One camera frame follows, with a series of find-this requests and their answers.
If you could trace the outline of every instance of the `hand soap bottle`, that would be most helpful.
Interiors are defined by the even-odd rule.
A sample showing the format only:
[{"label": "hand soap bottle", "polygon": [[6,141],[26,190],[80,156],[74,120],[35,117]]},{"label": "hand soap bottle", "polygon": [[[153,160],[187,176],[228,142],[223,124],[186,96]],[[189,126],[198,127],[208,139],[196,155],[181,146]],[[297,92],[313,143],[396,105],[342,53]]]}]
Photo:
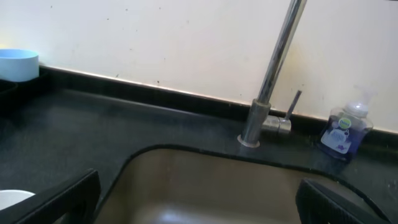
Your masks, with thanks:
[{"label": "hand soap bottle", "polygon": [[373,93],[358,86],[355,88],[363,92],[362,98],[330,112],[318,143],[322,151],[346,162],[354,158],[363,137],[373,128],[372,122],[366,118]]}]

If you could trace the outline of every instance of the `blue bowl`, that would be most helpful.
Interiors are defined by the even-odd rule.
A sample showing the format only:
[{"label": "blue bowl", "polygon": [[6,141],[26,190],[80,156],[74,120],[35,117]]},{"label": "blue bowl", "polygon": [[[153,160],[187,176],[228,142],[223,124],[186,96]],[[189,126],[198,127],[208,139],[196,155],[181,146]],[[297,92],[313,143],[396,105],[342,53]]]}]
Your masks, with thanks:
[{"label": "blue bowl", "polygon": [[25,82],[39,76],[39,55],[31,50],[0,49],[0,79]]}]

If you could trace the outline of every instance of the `stainless steel sink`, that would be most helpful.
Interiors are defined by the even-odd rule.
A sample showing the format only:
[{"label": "stainless steel sink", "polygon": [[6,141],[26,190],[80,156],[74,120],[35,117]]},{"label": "stainless steel sink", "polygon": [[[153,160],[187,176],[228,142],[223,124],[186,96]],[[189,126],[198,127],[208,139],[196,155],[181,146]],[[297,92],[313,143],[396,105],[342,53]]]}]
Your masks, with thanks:
[{"label": "stainless steel sink", "polygon": [[295,194],[305,177],[367,207],[352,191],[319,175],[157,149],[126,166],[95,224],[300,223]]}]

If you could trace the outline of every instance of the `wall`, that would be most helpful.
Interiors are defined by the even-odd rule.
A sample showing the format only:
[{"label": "wall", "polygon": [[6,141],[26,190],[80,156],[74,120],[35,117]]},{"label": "wall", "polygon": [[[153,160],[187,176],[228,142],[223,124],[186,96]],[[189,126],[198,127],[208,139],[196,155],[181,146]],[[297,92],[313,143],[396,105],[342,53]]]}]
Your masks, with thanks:
[{"label": "wall", "polygon": [[[250,104],[289,0],[2,0],[0,47],[44,65]],[[398,2],[308,0],[271,103],[327,118],[378,92],[369,117],[398,132]]]}]

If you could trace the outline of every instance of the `sink basin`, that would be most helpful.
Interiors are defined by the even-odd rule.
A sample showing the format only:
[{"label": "sink basin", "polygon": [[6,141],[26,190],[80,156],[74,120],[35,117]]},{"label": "sink basin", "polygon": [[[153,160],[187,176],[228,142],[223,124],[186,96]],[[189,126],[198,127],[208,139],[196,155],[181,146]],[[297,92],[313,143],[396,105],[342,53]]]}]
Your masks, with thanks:
[{"label": "sink basin", "polygon": [[126,166],[95,224],[300,223],[295,194],[306,177],[366,208],[352,191],[320,175],[156,149]]}]

